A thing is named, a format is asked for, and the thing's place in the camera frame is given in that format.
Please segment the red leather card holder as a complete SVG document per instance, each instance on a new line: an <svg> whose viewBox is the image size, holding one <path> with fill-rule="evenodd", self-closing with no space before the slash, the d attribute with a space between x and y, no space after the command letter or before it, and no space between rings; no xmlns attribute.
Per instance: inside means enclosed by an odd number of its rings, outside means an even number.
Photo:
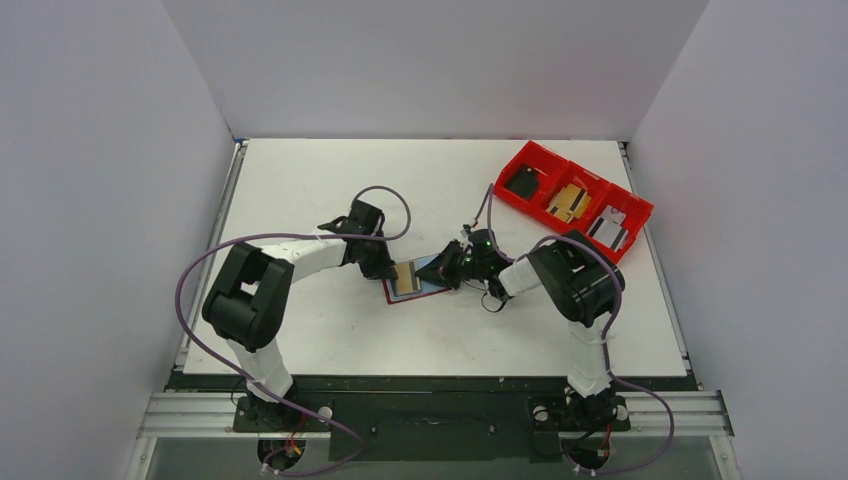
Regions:
<svg viewBox="0 0 848 480"><path fill-rule="evenodd" d="M436 258L436 255L433 254L433 255L419 257L419 258L416 258L416 259L413 259L413 260L401 261L399 263L407 262L407 261L414 261L415 266L416 266L416 272L417 272L419 269L428 265L435 258ZM422 279L419 278L420 283L421 283L421 291L419 293L409 295L409 296L404 296L404 297L397 297L392 292L391 283L394 279L384 279L382 281L382 285L383 285L383 289L384 289L384 293L385 293L385 298L386 298L386 301L387 301L388 304L398 304L398 303L407 302L407 301L411 301L411 300L417 300L417 299L420 299L420 298L444 293L444 292L447 292L449 290L448 287L443 286L439 283L433 283L433 282L422 280Z"/></svg>

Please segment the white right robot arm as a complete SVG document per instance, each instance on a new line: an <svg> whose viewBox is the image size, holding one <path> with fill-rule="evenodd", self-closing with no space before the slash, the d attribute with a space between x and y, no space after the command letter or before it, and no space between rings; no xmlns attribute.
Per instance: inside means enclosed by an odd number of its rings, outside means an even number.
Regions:
<svg viewBox="0 0 848 480"><path fill-rule="evenodd" d="M502 303L543 288L568 322L566 378L583 398L611 387L609 324L621 307L625 280L614 261L584 233L570 230L540 240L527 254L508 259L491 232L470 232L453 240L415 276L450 289L477 281Z"/></svg>

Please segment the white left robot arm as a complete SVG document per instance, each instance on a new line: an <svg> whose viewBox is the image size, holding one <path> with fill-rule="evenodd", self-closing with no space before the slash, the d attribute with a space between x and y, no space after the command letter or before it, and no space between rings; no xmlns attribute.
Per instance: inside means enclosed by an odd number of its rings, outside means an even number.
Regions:
<svg viewBox="0 0 848 480"><path fill-rule="evenodd" d="M234 352L253 396L278 403L294 386L276 341L294 283L348 264L368 280L396 277L384 220L382 210L354 200L348 214L307 235L265 247L242 240L230 248L201 315Z"/></svg>

